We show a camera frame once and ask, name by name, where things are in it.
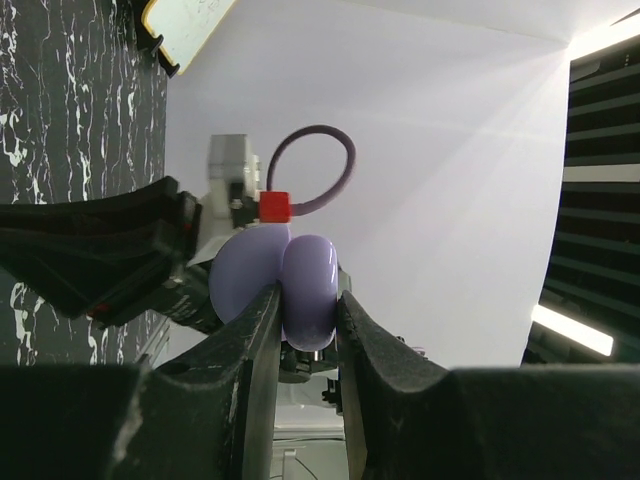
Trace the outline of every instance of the tabletop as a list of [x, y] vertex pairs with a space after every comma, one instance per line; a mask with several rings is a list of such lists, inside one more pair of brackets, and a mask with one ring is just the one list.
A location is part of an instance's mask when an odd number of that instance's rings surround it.
[[[166, 75], [125, 0], [0, 3], [0, 202], [57, 203], [162, 178]], [[104, 331], [0, 269], [0, 363], [134, 361], [161, 318]]]

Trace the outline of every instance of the cable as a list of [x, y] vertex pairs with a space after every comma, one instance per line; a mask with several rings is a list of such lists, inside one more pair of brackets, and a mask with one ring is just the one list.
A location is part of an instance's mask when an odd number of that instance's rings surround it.
[[304, 468], [307, 472], [309, 472], [309, 475], [311, 475], [315, 480], [318, 480], [318, 477], [316, 477], [316, 474], [313, 473], [311, 469], [307, 467], [304, 463], [302, 463], [302, 460], [300, 460], [298, 457], [296, 457], [296, 462], [302, 465], [302, 468]]
[[276, 165], [278, 164], [280, 157], [287, 149], [287, 147], [302, 137], [316, 134], [328, 135], [338, 140], [347, 151], [347, 163], [344, 167], [344, 172], [342, 173], [338, 181], [329, 190], [327, 190], [317, 198], [314, 198], [313, 200], [309, 200], [308, 202], [303, 203], [295, 203], [291, 206], [293, 216], [295, 217], [308, 215], [317, 210], [320, 210], [322, 207], [335, 199], [340, 194], [340, 192], [344, 190], [344, 187], [347, 186], [347, 183], [351, 179], [353, 170], [355, 168], [356, 146], [349, 135], [338, 128], [330, 127], [328, 125], [311, 125], [309, 127], [301, 128], [300, 130], [293, 132], [291, 135], [285, 138], [282, 143], [280, 143], [280, 145], [278, 145], [278, 148], [276, 148], [276, 151], [271, 157], [271, 162], [269, 163], [269, 168], [267, 170], [267, 191], [271, 191], [273, 189], [273, 174], [276, 170]]

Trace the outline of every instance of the light fixture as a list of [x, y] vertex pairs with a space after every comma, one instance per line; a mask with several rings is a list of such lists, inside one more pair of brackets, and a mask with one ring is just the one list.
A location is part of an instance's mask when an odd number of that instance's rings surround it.
[[531, 319], [543, 327], [547, 327], [602, 355], [607, 357], [611, 355], [611, 351], [613, 350], [613, 337], [607, 334], [587, 327], [580, 322], [576, 322], [558, 312], [549, 310], [542, 305], [536, 305], [534, 307], [531, 313]]
[[596, 28], [574, 38], [569, 44], [569, 56], [571, 60], [576, 60], [638, 35], [640, 35], [640, 15], [635, 15], [614, 25]]

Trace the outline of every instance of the yellow trim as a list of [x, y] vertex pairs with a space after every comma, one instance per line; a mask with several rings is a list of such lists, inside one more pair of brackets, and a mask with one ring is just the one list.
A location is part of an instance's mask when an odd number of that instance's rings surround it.
[[[158, 38], [159, 35], [149, 24], [149, 14], [151, 13], [151, 9], [156, 5], [157, 2], [158, 0], [149, 0], [147, 5], [144, 7], [144, 10], [142, 11], [142, 18], [141, 18], [142, 25], [144, 26], [144, 28], [147, 29], [147, 31], [149, 32], [149, 35], [151, 35], [153, 38]], [[213, 35], [213, 32], [215, 32], [216, 28], [218, 28], [218, 25], [220, 25], [224, 21], [224, 19], [227, 18], [227, 15], [233, 9], [233, 7], [236, 6], [237, 3], [238, 3], [237, 0], [233, 0], [233, 3], [229, 6], [227, 11], [224, 13], [222, 18], [218, 22], [218, 24], [213, 28], [213, 30], [211, 30], [211, 32], [209, 33], [209, 35], [207, 35], [207, 38], [204, 40], [204, 42], [202, 42], [202, 44], [200, 45], [196, 53], [191, 57], [191, 60], [189, 60], [189, 63], [187, 63], [184, 67], [180, 65], [180, 70], [178, 70], [178, 75], [182, 75], [187, 70], [187, 67], [189, 67], [191, 63], [193, 63], [193, 59], [198, 56], [198, 54], [204, 47], [205, 43], [209, 41], [209, 39], [211, 38], [211, 35]], [[162, 54], [165, 56], [167, 61], [171, 64], [171, 66], [175, 67], [177, 62], [173, 58], [171, 58], [171, 55], [169, 55], [169, 52], [167, 52], [167, 49], [164, 48], [164, 45], [160, 45], [160, 50], [162, 51]]]

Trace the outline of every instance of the lavender egg-shaped object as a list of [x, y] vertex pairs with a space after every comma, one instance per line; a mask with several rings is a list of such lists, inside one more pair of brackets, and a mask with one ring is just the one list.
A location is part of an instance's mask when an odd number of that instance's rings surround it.
[[335, 334], [338, 304], [338, 259], [333, 244], [317, 235], [294, 238], [284, 252], [280, 279], [287, 342], [303, 352], [326, 348]]
[[280, 278], [291, 231], [286, 224], [248, 228], [231, 237], [211, 265], [209, 296], [220, 320], [240, 315], [267, 285]]

